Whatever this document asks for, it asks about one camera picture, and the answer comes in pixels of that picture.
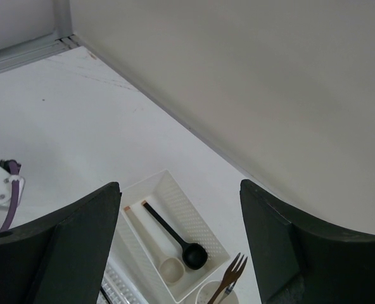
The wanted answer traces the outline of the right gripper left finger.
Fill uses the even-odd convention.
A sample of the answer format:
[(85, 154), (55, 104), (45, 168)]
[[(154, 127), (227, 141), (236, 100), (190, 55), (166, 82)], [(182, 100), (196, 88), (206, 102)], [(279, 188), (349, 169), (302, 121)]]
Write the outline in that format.
[(121, 195), (110, 182), (0, 232), (0, 303), (96, 303)]

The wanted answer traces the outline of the beige spoon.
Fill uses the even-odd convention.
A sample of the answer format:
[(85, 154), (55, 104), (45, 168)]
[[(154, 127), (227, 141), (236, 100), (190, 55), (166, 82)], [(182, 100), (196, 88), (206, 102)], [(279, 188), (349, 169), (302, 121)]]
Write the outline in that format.
[(144, 241), (147, 249), (149, 249), (151, 254), (157, 259), (156, 268), (164, 282), (168, 286), (178, 283), (186, 272), (182, 262), (178, 258), (169, 256), (163, 252), (152, 235), (135, 215), (131, 207), (126, 206), (124, 212), (132, 222), (140, 238)]

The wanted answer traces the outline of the silver metal fork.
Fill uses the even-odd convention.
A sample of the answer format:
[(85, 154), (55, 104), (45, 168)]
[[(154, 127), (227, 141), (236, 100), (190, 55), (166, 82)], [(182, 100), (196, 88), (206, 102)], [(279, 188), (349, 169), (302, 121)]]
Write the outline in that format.
[(216, 303), (220, 303), (224, 299), (226, 299), (230, 295), (230, 293), (232, 292), (232, 290), (234, 289), (235, 285), (236, 285), (236, 283), (234, 282), (234, 283), (230, 284), (228, 287), (226, 287), (225, 291), (222, 293), (222, 296), (220, 296), (217, 299)]

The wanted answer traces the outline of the black spoon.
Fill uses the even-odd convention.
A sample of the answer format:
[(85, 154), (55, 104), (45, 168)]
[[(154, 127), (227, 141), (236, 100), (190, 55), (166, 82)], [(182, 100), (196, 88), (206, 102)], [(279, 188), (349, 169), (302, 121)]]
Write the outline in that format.
[(191, 270), (201, 269), (208, 260), (208, 253), (202, 245), (189, 243), (163, 219), (163, 217), (147, 202), (143, 201), (144, 209), (176, 240), (182, 249), (182, 261)]

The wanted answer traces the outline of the black chopstick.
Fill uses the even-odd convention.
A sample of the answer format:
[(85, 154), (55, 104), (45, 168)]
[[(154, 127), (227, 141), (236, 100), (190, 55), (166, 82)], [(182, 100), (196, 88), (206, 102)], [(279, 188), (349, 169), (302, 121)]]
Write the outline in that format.
[(104, 290), (102, 286), (100, 286), (100, 293), (103, 295), (104, 299), (106, 300), (107, 304), (112, 304), (110, 297), (108, 296), (107, 292)]

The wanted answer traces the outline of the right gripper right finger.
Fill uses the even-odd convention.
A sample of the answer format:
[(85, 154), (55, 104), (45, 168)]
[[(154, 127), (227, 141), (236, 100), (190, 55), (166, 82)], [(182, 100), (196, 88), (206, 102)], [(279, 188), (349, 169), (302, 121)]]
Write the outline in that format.
[(321, 220), (248, 179), (239, 194), (262, 303), (375, 303), (375, 235)]

